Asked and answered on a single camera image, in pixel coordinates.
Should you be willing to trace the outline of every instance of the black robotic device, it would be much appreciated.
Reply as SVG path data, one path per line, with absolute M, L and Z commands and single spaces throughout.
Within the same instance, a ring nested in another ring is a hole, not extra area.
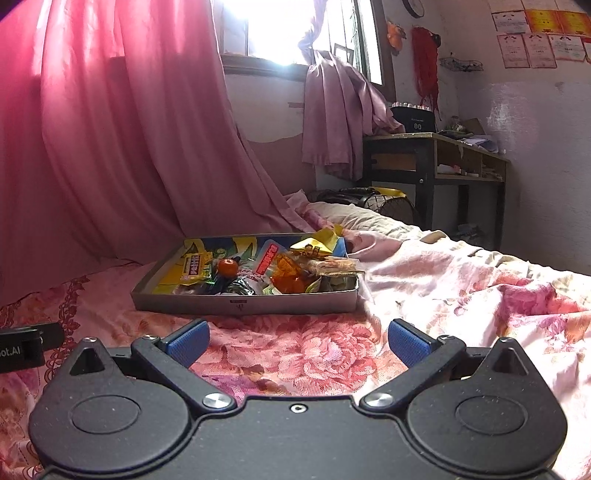
M 86 338 L 30 415 L 42 478 L 557 478 L 566 418 L 516 340 L 467 348 L 402 320 L 388 334 L 410 368 L 359 405 L 341 396 L 238 406 L 186 368 L 209 343 L 202 320 L 129 349 Z

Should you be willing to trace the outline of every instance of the purple curtain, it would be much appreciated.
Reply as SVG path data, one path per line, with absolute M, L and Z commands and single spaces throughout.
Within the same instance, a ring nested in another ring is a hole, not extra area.
M 326 173 L 359 180 L 363 173 L 363 136 L 403 133 L 382 94 L 359 71 L 331 52 L 313 50 L 327 0 L 314 0 L 315 16 L 298 46 L 310 68 L 304 93 L 303 162 Z
M 25 0 L 0 45 L 0 305 L 185 236 L 309 230 L 236 129 L 209 0 Z

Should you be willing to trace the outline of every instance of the desk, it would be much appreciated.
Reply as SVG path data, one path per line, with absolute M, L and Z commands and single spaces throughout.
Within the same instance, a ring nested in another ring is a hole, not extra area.
M 465 143 L 434 133 L 397 134 L 365 137 L 363 141 L 363 177 L 359 186 L 374 181 L 415 185 L 415 206 L 424 230 L 433 229 L 435 185 L 457 185 L 457 223 L 467 223 L 469 186 L 496 186 L 496 214 L 493 245 L 501 246 L 505 214 L 505 181 L 509 161 Z M 457 165 L 478 177 L 437 173 L 438 165 Z M 493 170 L 498 179 L 486 178 L 483 171 Z

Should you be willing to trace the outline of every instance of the window sill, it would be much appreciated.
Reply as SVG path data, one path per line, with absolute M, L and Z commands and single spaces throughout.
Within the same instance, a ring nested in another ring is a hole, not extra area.
M 271 60 L 244 57 L 242 55 L 222 55 L 223 71 L 226 75 L 253 75 L 278 77 L 303 82 L 308 73 L 308 65 L 279 65 Z

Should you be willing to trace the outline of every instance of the bed sheet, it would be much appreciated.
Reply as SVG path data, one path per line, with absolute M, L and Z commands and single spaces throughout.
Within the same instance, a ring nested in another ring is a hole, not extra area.
M 317 228 L 339 221 L 338 215 L 321 215 L 318 204 L 300 199 L 296 206 Z M 591 361 L 586 342 L 591 312 L 548 281 L 468 255 L 474 247 L 449 248 L 446 242 L 421 241 L 425 233 L 418 234 L 397 239 L 378 230 L 346 229 L 352 256 L 367 270 L 356 312 L 208 317 L 212 341 L 191 370 L 238 400 L 260 393 L 352 393 L 359 398 L 405 370 L 387 347 L 386 327 L 392 318 L 402 317 L 432 336 L 457 335 L 470 346 L 490 346 L 498 336 L 514 336 L 569 420 L 556 471 L 567 480 L 588 478 Z M 0 328 L 57 320 L 67 335 L 60 349 L 46 354 L 43 367 L 0 375 L 0 478 L 31 478 L 40 471 L 28 440 L 28 415 L 82 337 L 127 345 L 146 333 L 164 336 L 187 322 L 134 310 L 129 291 L 149 268 L 114 267 L 0 310 Z

